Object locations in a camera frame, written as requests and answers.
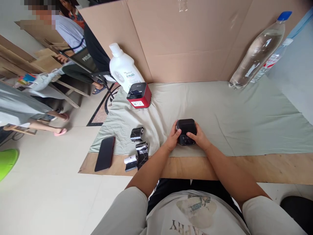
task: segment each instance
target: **hand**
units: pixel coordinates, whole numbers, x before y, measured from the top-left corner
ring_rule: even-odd
[[[55,57],[56,57],[58,60],[60,60],[62,63],[68,62],[68,58],[65,57],[64,55],[57,54],[57,55],[55,55]]]
[[[176,120],[172,126],[171,132],[169,137],[167,137],[166,142],[163,144],[164,147],[166,147],[169,151],[173,151],[173,149],[176,147],[177,139],[182,133],[181,129],[176,130],[176,123],[178,120]]]
[[[187,132],[187,136],[190,137],[191,139],[193,139],[201,149],[206,151],[209,148],[209,146],[211,145],[211,142],[205,136],[205,134],[203,133],[199,124],[196,122],[195,122],[195,124],[196,124],[196,128],[197,128],[197,135],[194,135],[193,133]]]

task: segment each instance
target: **cardboard box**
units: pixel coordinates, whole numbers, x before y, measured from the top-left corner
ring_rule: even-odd
[[[62,64],[60,64],[50,55],[45,55],[38,58],[36,61],[32,62],[31,65],[39,69],[41,72],[47,73],[50,73],[52,70],[62,67]]]
[[[57,55],[55,52],[51,51],[49,48],[42,49],[40,51],[35,52],[35,55],[37,57],[49,55],[49,56],[55,56]]]
[[[281,12],[293,11],[285,37],[310,0],[122,0],[80,10],[101,46],[118,43],[146,82],[230,80],[251,42]]]

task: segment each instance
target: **label roll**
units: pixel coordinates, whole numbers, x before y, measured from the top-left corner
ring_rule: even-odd
[[[144,128],[139,127],[139,128],[134,128],[131,130],[130,134],[130,140],[132,142],[142,142],[142,134],[144,133]]]
[[[149,154],[148,154],[148,143],[147,142],[142,142],[140,144],[136,144],[136,151],[138,154],[138,170],[140,167],[145,164],[146,161],[149,159]]]
[[[134,155],[131,155],[127,158],[124,159],[124,163],[125,164],[128,164],[128,163],[131,163],[131,162],[136,162],[138,159],[138,155],[137,154],[134,154]]]
[[[134,154],[124,159],[124,163],[126,164],[125,172],[128,172],[130,170],[137,168],[137,159],[138,155]]]

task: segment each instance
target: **smartphone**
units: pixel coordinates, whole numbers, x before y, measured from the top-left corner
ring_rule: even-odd
[[[114,143],[114,136],[105,138],[101,141],[95,172],[110,168],[113,157]]]

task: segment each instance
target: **bottle neck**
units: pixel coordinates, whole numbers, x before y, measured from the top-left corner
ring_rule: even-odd
[[[276,21],[276,24],[284,24],[286,21]]]

